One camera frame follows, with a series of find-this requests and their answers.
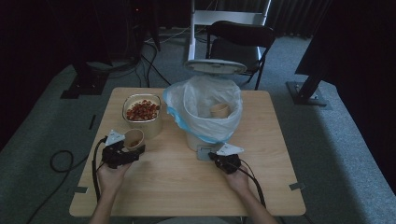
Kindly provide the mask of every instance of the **controller cable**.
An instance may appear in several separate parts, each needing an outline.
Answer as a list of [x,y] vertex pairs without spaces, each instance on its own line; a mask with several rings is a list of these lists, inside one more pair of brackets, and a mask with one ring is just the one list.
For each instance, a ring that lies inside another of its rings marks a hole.
[[100,199],[100,190],[99,190],[99,183],[98,183],[98,176],[97,176],[97,170],[104,164],[102,163],[98,168],[96,168],[96,155],[98,152],[98,148],[102,143],[105,143],[107,140],[107,136],[99,140],[99,142],[96,144],[95,151],[93,152],[93,159],[92,159],[92,179],[93,179],[93,186],[95,187],[95,193],[96,193],[96,201],[99,202]]
[[[60,155],[60,154],[67,154],[70,156],[70,162],[69,165],[66,169],[61,170],[55,167],[55,165],[53,164],[53,162],[55,161],[55,158]],[[60,150],[56,153],[54,153],[49,160],[49,166],[50,168],[56,172],[56,173],[66,173],[66,175],[64,176],[64,179],[62,180],[62,182],[58,185],[58,187],[37,207],[37,209],[33,212],[33,214],[29,217],[29,220],[26,222],[27,224],[31,223],[33,218],[35,217],[35,215],[37,215],[38,211],[44,206],[44,204],[47,203],[47,201],[61,188],[61,186],[64,184],[64,181],[66,180],[66,178],[69,176],[70,172],[74,169],[76,169],[77,167],[79,167],[85,160],[88,159],[88,155],[83,158],[81,161],[79,161],[76,165],[73,165],[74,163],[74,155],[71,151],[69,150]]]
[[231,165],[232,167],[238,169],[240,172],[242,172],[242,173],[244,173],[245,175],[247,175],[251,180],[253,180],[254,184],[256,185],[257,192],[259,193],[260,203],[262,204],[262,206],[266,207],[266,205],[265,205],[265,200],[264,200],[264,195],[262,194],[262,187],[260,186],[259,181],[256,179],[256,176],[254,176],[253,171],[251,170],[250,166],[249,166],[245,161],[243,161],[243,160],[240,160],[240,161],[242,161],[242,162],[247,166],[247,168],[248,168],[248,169],[250,170],[250,172],[251,172],[251,175],[250,175],[248,172],[242,170],[240,167],[235,166],[234,164],[232,164],[232,163],[230,163],[230,162],[227,162],[227,163],[228,163],[229,165]]
[[[243,161],[243,160],[240,160],[240,161],[242,161],[242,162],[247,166],[247,168],[248,168],[248,169],[250,170],[250,172],[251,172],[251,175],[250,175],[248,172],[242,170],[240,167],[237,167],[237,166],[235,166],[234,164],[232,164],[232,163],[230,163],[230,162],[227,162],[227,163],[228,163],[229,165],[231,165],[232,167],[238,169],[239,171],[241,171],[242,173],[244,173],[245,175],[247,175],[248,177],[250,177],[250,179],[253,180],[254,184],[256,185],[257,191],[258,191],[258,193],[259,193],[260,202],[262,203],[262,205],[263,205],[264,207],[266,207],[266,206],[265,206],[265,201],[264,201],[264,196],[263,196],[263,194],[262,194],[262,188],[260,187],[260,184],[259,184],[259,182],[257,181],[256,177],[254,176],[253,171],[251,170],[250,166],[249,166],[245,161]],[[307,214],[303,214],[303,216],[305,217],[305,219],[306,219],[310,224],[315,224],[315,223],[312,221],[312,219],[311,219]],[[281,220],[282,223],[285,223],[285,221],[283,220],[282,217],[279,217],[279,218],[280,218],[280,220]]]

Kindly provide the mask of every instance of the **forearm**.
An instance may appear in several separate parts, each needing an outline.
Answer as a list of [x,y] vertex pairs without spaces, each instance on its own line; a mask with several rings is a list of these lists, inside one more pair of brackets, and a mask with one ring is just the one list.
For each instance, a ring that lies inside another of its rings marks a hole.
[[250,190],[247,190],[243,193],[238,193],[238,197],[242,201],[242,204],[246,207],[247,212],[253,219],[254,224],[277,224],[274,217],[259,202],[259,200],[257,200]]
[[95,211],[90,220],[90,224],[108,224],[110,221],[111,208],[116,200],[117,193],[103,192]]

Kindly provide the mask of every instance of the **gray carpet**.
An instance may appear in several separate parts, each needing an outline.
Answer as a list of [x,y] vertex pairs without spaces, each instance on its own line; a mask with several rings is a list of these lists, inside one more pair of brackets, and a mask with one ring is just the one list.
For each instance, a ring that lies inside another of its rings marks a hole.
[[[294,71],[309,44],[300,37],[280,37],[268,54],[259,90],[269,91],[295,173],[305,184],[306,214],[314,223],[395,223],[396,200],[378,170],[356,125],[347,113],[336,88],[320,83],[318,90],[330,107],[295,105],[287,81],[305,81]],[[154,65],[171,83],[186,80],[195,73],[183,68],[189,39],[183,36],[162,42]],[[145,46],[149,60],[153,50]],[[196,58],[205,57],[205,44],[197,42]],[[80,95],[60,99],[76,73],[72,66],[56,76],[22,126],[0,153],[0,223],[26,223],[37,207],[57,188],[65,174],[50,169],[50,157],[59,150],[70,150],[74,164],[89,153],[111,91],[115,87],[146,87],[143,74],[148,65],[110,75],[102,95]],[[252,90],[255,78],[230,76],[242,90]],[[150,70],[150,87],[166,88],[155,70]],[[61,155],[54,164],[67,167],[69,157]],[[83,166],[74,169],[50,200],[38,211],[32,223],[87,223],[88,218],[72,217],[68,208],[70,189],[78,184]],[[112,223],[240,223],[237,217],[113,217]],[[305,217],[283,217],[285,223],[308,223]]]

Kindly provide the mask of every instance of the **black equipment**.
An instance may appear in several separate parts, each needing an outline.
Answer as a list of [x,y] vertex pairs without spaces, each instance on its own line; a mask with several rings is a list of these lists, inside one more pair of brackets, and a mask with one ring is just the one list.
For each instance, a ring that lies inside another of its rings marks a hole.
[[146,145],[139,147],[136,151],[123,151],[124,142],[119,141],[113,145],[107,146],[102,151],[102,162],[108,164],[108,167],[117,169],[118,166],[139,160],[139,155],[145,152]]

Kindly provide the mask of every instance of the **white bowl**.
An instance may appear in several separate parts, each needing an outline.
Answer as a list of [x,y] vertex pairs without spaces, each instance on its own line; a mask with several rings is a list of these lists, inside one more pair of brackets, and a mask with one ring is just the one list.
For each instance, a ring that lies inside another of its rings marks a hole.
[[[142,103],[144,100],[151,101],[158,106],[157,116],[153,119],[147,120],[130,120],[127,118],[128,109],[132,109],[134,105]],[[135,94],[126,98],[122,108],[122,117],[128,122],[133,129],[140,129],[143,131],[146,139],[151,139],[157,136],[163,128],[163,121],[161,118],[161,99],[154,94]]]

